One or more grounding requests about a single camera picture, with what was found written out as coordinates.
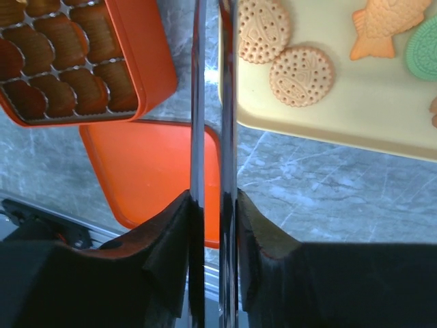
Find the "cookie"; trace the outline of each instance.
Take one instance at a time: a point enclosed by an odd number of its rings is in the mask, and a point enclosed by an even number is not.
[[[327,54],[310,46],[296,46],[273,62],[270,87],[284,104],[306,107],[330,92],[334,77],[334,65]]]
[[[432,101],[431,106],[429,107],[429,112],[437,114],[437,97]]]
[[[424,22],[409,39],[406,63],[411,73],[423,80],[437,81],[437,16]]]
[[[420,24],[431,3],[432,0],[367,0],[366,8],[352,15],[358,38],[350,59],[394,58],[393,36]]]
[[[277,0],[240,0],[238,16],[238,54],[250,63],[271,62],[290,41],[290,15]]]
[[[434,115],[434,117],[432,118],[432,125],[434,126],[434,128],[437,128],[437,115]]]

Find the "orange tray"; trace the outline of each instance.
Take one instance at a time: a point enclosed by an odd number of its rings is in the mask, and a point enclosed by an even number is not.
[[[132,229],[190,187],[191,126],[139,120],[79,128],[115,218]],[[205,245],[219,248],[220,143],[205,129]]]
[[[1,0],[0,105],[21,126],[133,120],[176,87],[155,0]]]

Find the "marble surface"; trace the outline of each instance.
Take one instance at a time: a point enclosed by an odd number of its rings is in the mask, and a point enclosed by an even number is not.
[[[189,118],[193,0],[158,0],[179,88],[149,118]],[[220,126],[218,11],[208,4],[206,119]],[[0,189],[114,228],[76,128],[23,129],[0,111]],[[437,164],[238,127],[238,184],[303,241],[437,241]],[[208,252],[217,261],[217,253]]]

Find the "metal rail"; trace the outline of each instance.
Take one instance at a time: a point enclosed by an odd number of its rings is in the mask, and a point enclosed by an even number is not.
[[[205,327],[205,42],[206,0],[196,0],[191,52],[191,217],[188,298],[191,327]]]
[[[238,326],[236,29],[237,1],[218,0],[222,22],[223,112],[221,131],[220,326]]]

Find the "orange tin lid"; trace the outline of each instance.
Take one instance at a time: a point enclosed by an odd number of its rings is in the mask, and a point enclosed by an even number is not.
[[[151,219],[190,187],[191,126],[139,120],[79,128],[115,218],[127,228]],[[205,129],[205,245],[219,248],[220,141]]]

